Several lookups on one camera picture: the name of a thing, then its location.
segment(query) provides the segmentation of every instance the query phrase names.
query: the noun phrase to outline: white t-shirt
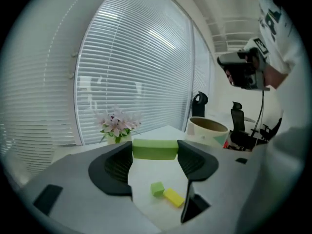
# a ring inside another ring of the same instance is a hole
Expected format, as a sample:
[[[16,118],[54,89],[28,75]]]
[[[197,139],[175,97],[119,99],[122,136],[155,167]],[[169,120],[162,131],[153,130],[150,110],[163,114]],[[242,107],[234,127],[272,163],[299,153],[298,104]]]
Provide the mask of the white t-shirt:
[[[273,0],[259,0],[260,31],[270,65],[289,74],[276,94],[284,111],[278,134],[311,124],[311,68],[301,38],[286,11]]]

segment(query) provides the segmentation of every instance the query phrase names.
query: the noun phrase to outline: flower pot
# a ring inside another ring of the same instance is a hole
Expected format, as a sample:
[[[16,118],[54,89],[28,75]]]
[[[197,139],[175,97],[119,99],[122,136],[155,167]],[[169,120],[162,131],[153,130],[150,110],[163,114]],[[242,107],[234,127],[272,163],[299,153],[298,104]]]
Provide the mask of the flower pot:
[[[107,136],[106,138],[107,138],[107,144],[108,145],[116,144],[116,137],[115,136]],[[127,142],[127,141],[132,141],[131,133],[129,133],[125,137],[121,137],[119,143]]]

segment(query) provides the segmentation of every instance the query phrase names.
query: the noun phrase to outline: black rectangle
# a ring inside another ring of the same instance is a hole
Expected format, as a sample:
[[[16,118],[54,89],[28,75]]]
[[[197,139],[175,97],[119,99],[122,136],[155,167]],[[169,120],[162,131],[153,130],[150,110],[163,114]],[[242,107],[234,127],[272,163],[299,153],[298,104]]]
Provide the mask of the black rectangle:
[[[49,215],[62,190],[61,186],[47,185],[35,200],[34,206],[45,215]]]

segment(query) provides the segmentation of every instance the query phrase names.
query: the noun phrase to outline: flower bouquet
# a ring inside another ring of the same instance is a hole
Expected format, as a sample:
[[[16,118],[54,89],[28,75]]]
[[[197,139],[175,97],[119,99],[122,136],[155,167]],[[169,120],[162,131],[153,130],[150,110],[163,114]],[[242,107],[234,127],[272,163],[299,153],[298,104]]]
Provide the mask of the flower bouquet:
[[[127,114],[122,112],[117,106],[114,107],[114,112],[108,114],[106,111],[103,115],[96,114],[98,124],[101,126],[103,138],[100,143],[107,138],[108,144],[131,141],[131,132],[140,126],[140,114]]]

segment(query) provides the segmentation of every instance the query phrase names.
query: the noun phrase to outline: window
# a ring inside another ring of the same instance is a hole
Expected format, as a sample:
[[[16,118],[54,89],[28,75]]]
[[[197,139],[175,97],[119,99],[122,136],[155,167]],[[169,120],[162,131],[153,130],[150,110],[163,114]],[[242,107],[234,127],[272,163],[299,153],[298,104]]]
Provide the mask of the window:
[[[182,130],[192,88],[208,93],[209,72],[203,39],[172,0],[105,0],[77,61],[82,143],[101,140],[95,112],[111,112],[115,104],[125,112],[141,112],[141,133],[165,125]]]

